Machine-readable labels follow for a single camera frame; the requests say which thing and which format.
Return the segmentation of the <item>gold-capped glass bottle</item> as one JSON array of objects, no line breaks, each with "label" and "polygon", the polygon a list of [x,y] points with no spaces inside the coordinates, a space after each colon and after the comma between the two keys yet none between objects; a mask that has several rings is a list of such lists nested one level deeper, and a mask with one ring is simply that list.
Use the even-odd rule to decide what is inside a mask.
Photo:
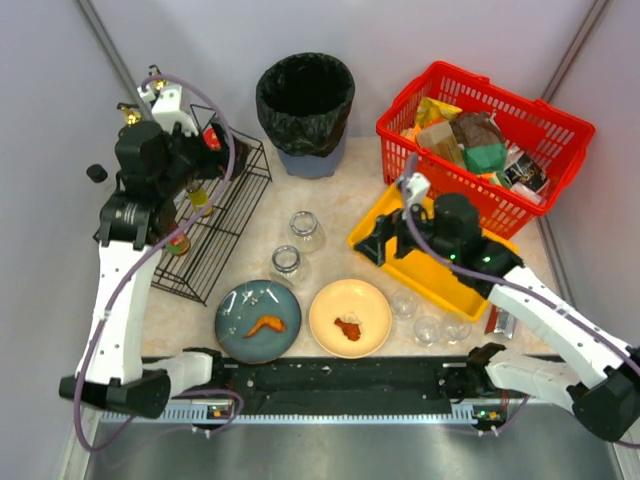
[{"label": "gold-capped glass bottle", "polygon": [[155,94],[159,94],[167,85],[167,81],[161,78],[161,70],[156,64],[152,64],[149,66],[148,73],[153,78],[153,80],[149,83],[149,87]]},{"label": "gold-capped glass bottle", "polygon": [[116,108],[124,115],[124,124],[126,127],[133,126],[143,120],[142,113],[135,104],[119,102]]}]

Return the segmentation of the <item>cream ceramic plate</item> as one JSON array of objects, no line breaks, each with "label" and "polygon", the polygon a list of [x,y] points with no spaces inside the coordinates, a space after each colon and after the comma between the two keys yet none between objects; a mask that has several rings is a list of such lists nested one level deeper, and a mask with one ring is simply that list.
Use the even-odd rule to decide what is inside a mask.
[{"label": "cream ceramic plate", "polygon": [[[361,338],[349,341],[334,324],[336,318],[357,322]],[[388,339],[392,311],[384,294],[357,279],[342,279],[324,286],[314,297],[309,311],[311,333],[328,353],[345,359],[372,355]]]}]

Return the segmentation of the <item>black-capped dark sauce bottle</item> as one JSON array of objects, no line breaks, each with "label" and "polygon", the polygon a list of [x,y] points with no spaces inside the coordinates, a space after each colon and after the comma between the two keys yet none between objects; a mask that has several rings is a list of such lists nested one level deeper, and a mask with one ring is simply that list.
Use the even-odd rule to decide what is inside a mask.
[{"label": "black-capped dark sauce bottle", "polygon": [[86,175],[95,184],[101,184],[108,179],[108,173],[100,164],[92,164],[86,169]]}]

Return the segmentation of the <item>small yellow seasoning bottle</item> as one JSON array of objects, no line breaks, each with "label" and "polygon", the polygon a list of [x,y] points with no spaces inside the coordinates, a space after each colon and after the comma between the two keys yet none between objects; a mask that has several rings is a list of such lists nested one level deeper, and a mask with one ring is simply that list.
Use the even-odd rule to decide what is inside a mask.
[{"label": "small yellow seasoning bottle", "polygon": [[213,207],[209,205],[209,196],[203,187],[203,183],[194,181],[186,187],[187,196],[196,212],[202,217],[208,217],[213,213]]}]

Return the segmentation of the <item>red-lidded sauce jar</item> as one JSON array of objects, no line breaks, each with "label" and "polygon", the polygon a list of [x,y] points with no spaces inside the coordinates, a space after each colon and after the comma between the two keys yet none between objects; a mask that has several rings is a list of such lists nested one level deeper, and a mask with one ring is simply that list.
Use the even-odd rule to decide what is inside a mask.
[{"label": "red-lidded sauce jar", "polygon": [[220,151],[222,144],[214,128],[209,127],[202,133],[203,140],[206,146],[213,151]]}]

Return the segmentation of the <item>glass jar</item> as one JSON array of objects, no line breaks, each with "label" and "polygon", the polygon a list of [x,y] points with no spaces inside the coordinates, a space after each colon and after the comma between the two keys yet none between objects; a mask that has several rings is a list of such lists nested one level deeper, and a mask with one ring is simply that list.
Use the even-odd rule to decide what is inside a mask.
[{"label": "glass jar", "polygon": [[324,230],[316,215],[310,211],[298,211],[289,220],[288,233],[292,244],[301,253],[313,253],[325,243]]},{"label": "glass jar", "polygon": [[297,288],[309,279],[310,266],[296,247],[282,245],[272,253],[270,277],[290,289]]}]

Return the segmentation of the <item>red-brown sauce bottle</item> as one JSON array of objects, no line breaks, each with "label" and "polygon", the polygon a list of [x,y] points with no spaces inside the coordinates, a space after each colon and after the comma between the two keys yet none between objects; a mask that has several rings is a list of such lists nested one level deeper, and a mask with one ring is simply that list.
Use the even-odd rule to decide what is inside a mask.
[{"label": "red-brown sauce bottle", "polygon": [[173,256],[182,256],[186,254],[191,247],[191,242],[188,236],[182,232],[171,239],[165,249]]}]

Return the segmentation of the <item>blue ceramic plate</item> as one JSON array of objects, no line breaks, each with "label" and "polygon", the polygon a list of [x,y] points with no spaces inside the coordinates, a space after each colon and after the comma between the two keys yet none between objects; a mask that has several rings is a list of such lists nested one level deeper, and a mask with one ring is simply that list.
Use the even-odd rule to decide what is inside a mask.
[{"label": "blue ceramic plate", "polygon": [[278,282],[251,280],[221,301],[214,333],[227,356],[245,364],[265,364],[289,350],[301,323],[301,307],[291,290]]}]

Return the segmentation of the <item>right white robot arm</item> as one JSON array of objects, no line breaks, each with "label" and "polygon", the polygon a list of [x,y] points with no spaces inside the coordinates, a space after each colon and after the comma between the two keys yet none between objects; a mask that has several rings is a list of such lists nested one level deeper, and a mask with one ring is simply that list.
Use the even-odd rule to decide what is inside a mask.
[{"label": "right white robot arm", "polygon": [[554,363],[489,343],[469,353],[471,378],[559,406],[591,434],[618,442],[639,419],[639,350],[589,321],[550,290],[505,244],[483,233],[479,212],[460,193],[436,198],[421,174],[394,185],[400,205],[378,215],[353,249],[378,267],[393,256],[430,256],[456,280],[525,323],[560,355]]}]

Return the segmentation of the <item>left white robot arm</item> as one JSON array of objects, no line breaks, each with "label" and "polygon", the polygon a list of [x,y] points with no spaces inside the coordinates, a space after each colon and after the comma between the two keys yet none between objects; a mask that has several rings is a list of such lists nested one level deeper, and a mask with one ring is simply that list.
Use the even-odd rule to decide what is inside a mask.
[{"label": "left white robot arm", "polygon": [[59,394],[76,407],[155,419],[170,399],[212,377],[212,354],[188,349],[155,363],[140,353],[153,275],[170,239],[194,220],[176,223],[175,197],[194,180],[214,180],[215,202],[236,163],[232,129],[201,90],[171,75],[138,88],[151,117],[124,126],[114,147],[116,189],[100,211],[99,285],[90,338]]}]

